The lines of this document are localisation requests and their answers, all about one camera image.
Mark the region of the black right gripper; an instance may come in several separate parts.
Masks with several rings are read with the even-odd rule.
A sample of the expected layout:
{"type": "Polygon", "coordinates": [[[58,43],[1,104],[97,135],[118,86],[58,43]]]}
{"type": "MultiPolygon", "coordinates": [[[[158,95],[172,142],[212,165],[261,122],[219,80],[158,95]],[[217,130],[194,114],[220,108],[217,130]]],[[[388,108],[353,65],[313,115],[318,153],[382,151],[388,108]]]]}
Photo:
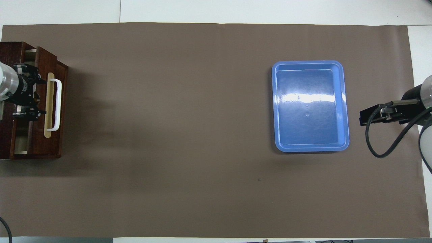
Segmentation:
{"type": "Polygon", "coordinates": [[[359,123],[360,126],[365,127],[367,124],[375,124],[375,123],[394,123],[398,122],[400,125],[409,123],[412,121],[417,115],[426,110],[423,102],[421,101],[421,91],[422,85],[418,85],[404,93],[402,96],[402,100],[413,100],[417,99],[418,103],[416,104],[405,104],[394,106],[393,112],[387,115],[382,112],[382,106],[384,104],[377,104],[375,106],[369,107],[365,110],[359,112],[359,123]],[[369,118],[372,116],[373,112],[377,110],[379,111],[373,116],[373,118],[369,122],[369,118]]]}

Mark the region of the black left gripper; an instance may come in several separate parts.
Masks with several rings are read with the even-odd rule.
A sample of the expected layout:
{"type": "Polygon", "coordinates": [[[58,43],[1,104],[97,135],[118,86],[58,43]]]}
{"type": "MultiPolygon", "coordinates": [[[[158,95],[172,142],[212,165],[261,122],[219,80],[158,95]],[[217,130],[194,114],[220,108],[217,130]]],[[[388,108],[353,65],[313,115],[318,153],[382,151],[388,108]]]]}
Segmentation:
{"type": "Polygon", "coordinates": [[[38,103],[34,100],[33,86],[35,84],[46,84],[47,81],[41,78],[39,69],[33,65],[20,63],[14,64],[13,69],[18,75],[18,87],[12,95],[12,103],[15,105],[13,117],[37,121],[46,111],[39,109],[38,103]]]}

